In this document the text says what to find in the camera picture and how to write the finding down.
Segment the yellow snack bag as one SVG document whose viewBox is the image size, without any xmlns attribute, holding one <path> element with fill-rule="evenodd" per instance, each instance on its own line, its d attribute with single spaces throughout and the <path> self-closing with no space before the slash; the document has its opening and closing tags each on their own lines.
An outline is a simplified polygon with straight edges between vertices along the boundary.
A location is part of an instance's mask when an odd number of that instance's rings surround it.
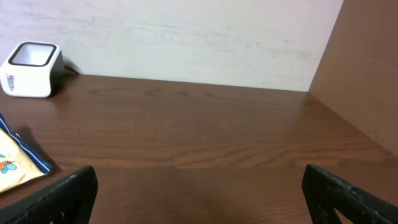
<svg viewBox="0 0 398 224">
<path fill-rule="evenodd" d="M 11 129 L 1 114 L 1 193 L 51 170 L 52 166 Z"/>
</svg>

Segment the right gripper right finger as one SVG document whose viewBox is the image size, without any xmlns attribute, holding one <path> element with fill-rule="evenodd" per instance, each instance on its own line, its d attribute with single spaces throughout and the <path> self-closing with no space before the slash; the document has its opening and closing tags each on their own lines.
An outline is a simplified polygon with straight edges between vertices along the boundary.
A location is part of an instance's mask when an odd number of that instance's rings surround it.
<svg viewBox="0 0 398 224">
<path fill-rule="evenodd" d="M 315 164 L 307 164 L 302 191 L 313 223 L 397 223 L 397 207 Z"/>
</svg>

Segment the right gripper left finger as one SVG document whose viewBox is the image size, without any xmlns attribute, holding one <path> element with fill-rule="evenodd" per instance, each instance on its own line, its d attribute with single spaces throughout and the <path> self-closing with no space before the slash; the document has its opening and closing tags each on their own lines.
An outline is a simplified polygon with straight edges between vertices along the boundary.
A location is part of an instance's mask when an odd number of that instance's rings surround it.
<svg viewBox="0 0 398 224">
<path fill-rule="evenodd" d="M 92 166 L 1 209 L 1 223 L 89 223 L 98 180 Z"/>
</svg>

